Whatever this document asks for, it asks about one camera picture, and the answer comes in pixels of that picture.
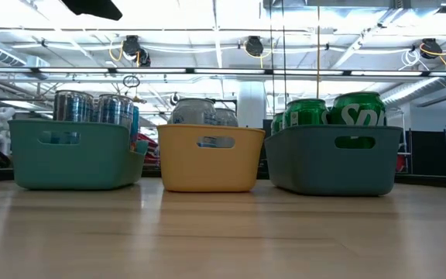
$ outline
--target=green soda can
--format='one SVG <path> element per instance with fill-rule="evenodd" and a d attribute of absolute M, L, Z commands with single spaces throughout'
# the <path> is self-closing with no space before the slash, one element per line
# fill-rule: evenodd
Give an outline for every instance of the green soda can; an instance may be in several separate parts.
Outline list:
<path fill-rule="evenodd" d="M 305 98 L 291 101 L 283 113 L 283 128 L 328 124 L 327 115 L 328 109 L 324 100 Z"/>
<path fill-rule="evenodd" d="M 385 126 L 385 105 L 376 92 L 353 92 L 338 96 L 331 108 L 331 124 Z M 338 142 L 343 148 L 371 148 L 374 139 L 351 136 Z"/>
<path fill-rule="evenodd" d="M 283 128 L 283 112 L 276 113 L 271 122 L 271 136 L 281 131 Z"/>

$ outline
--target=teal plastic bin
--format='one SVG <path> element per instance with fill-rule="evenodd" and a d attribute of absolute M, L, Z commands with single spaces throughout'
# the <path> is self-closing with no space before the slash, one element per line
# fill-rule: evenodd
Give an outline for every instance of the teal plastic bin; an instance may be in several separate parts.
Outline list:
<path fill-rule="evenodd" d="M 380 196 L 395 178 L 401 128 L 310 125 L 286 128 L 265 140 L 269 179 L 302 195 Z M 371 148 L 339 147 L 365 137 Z"/>
<path fill-rule="evenodd" d="M 93 122 L 12 120 L 15 182 L 30 190 L 111 190 L 140 179 L 146 148 L 129 130 Z"/>

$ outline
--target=wooden table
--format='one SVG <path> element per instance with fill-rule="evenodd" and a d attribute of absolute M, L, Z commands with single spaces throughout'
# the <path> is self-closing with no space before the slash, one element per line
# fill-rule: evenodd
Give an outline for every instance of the wooden table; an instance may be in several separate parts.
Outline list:
<path fill-rule="evenodd" d="M 446 188 L 385 198 L 25 191 L 0 182 L 0 278 L 446 279 Z"/>

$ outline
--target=plastic bin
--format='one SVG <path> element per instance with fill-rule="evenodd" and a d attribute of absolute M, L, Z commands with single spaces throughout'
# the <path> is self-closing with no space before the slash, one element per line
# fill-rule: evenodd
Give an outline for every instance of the plastic bin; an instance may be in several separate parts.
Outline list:
<path fill-rule="evenodd" d="M 303 195 L 378 196 L 390 193 L 401 128 L 295 126 L 265 140 L 269 179 Z M 374 139 L 370 149 L 338 148 L 341 136 Z"/>
<path fill-rule="evenodd" d="M 200 126 L 158 126 L 161 175 L 168 191 L 240 192 L 256 183 L 265 132 L 260 129 Z M 233 147 L 199 147 L 205 136 L 227 136 Z"/>
<path fill-rule="evenodd" d="M 41 120 L 12 120 L 9 126 L 20 187 L 111 190 L 142 175 L 146 145 L 143 153 L 130 151 L 129 130 L 123 126 Z"/>

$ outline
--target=white robot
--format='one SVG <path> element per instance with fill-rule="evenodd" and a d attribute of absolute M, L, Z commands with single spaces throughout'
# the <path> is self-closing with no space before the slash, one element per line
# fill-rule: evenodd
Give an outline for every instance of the white robot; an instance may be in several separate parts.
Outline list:
<path fill-rule="evenodd" d="M 8 121 L 13 119 L 14 108 L 0 108 L 0 151 L 6 156 L 9 155 L 11 139 L 9 135 Z"/>

